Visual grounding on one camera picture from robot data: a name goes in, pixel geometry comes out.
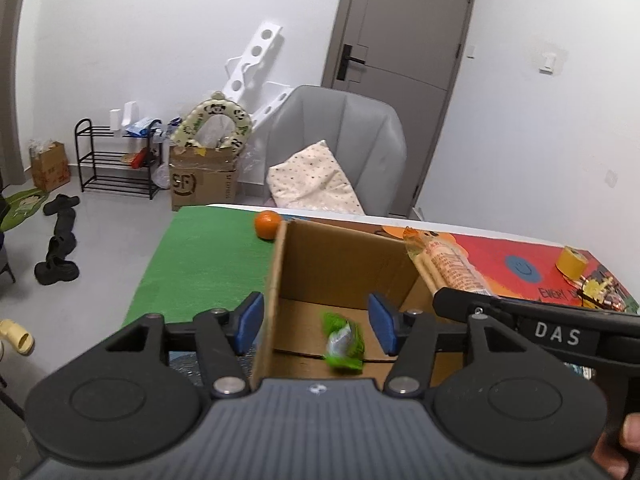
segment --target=door handle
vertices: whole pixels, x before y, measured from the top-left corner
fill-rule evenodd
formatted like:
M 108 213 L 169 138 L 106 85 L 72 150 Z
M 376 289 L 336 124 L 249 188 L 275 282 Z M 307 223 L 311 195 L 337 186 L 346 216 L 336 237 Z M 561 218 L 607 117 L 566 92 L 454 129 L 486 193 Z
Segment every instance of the door handle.
M 357 57 L 351 57 L 351 50 L 353 49 L 353 45 L 344 44 L 342 46 L 342 57 L 340 58 L 340 66 L 338 67 L 338 75 L 335 77 L 338 81 L 344 81 L 347 77 L 347 69 L 349 67 L 349 62 L 353 61 L 354 63 L 360 63 L 361 65 L 366 64 L 363 59 L 358 59 Z

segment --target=black metal shelf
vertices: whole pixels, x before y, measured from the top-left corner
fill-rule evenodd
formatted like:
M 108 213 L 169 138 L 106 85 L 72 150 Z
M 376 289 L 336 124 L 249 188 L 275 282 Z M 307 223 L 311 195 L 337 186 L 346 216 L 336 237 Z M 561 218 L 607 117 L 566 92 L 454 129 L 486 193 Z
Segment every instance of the black metal shelf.
M 153 121 L 149 126 L 149 134 L 146 137 L 132 135 L 115 136 L 108 126 L 94 126 L 91 119 L 82 119 L 76 124 L 74 140 L 76 142 L 76 160 L 78 161 L 78 176 L 80 177 L 80 188 L 82 192 L 89 190 L 113 191 L 128 194 L 147 195 L 152 200 L 160 190 L 151 180 L 151 170 L 156 163 L 162 164 L 162 147 L 159 146 L 157 153 L 152 149 L 151 138 L 153 136 L 152 127 L 159 124 L 159 120 Z M 78 139 L 87 137 L 90 144 L 89 152 L 80 155 Z M 141 139 L 145 141 L 146 161 L 142 167 L 134 169 L 126 162 L 122 156 L 125 152 L 103 152 L 96 151 L 95 137 L 113 137 L 116 139 Z M 84 180 L 82 168 L 90 168 L 92 176 Z M 140 172 L 144 176 L 114 176 L 104 174 L 104 169 L 121 168 L 127 171 Z

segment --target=yellow slipper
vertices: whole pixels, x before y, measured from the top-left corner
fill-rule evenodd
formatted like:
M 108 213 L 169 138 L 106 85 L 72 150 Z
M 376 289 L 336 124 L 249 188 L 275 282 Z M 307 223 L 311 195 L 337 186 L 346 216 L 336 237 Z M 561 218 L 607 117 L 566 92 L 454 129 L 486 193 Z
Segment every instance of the yellow slipper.
M 18 354 L 27 355 L 33 348 L 31 334 L 10 319 L 0 320 L 0 336 L 7 339 Z

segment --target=candy wrapper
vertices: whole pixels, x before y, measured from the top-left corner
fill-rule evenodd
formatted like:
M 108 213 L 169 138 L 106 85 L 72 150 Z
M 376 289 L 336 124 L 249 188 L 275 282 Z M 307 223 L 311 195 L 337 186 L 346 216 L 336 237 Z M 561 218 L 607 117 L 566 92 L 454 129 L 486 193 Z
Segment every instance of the candy wrapper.
M 492 295 L 484 278 L 450 242 L 411 227 L 404 229 L 409 257 L 432 294 L 444 286 Z
M 322 330 L 327 336 L 324 360 L 332 368 L 362 371 L 364 339 L 358 324 L 338 314 L 322 315 Z

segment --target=green table mat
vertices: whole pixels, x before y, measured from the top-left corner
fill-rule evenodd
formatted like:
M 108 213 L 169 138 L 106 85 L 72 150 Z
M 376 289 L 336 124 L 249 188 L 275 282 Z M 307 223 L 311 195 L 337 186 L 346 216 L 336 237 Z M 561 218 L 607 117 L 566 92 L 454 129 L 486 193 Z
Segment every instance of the green table mat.
M 255 212 L 190 206 L 178 211 L 138 286 L 124 324 L 149 312 L 190 321 L 208 308 L 234 309 L 264 291 L 273 243 L 254 231 Z

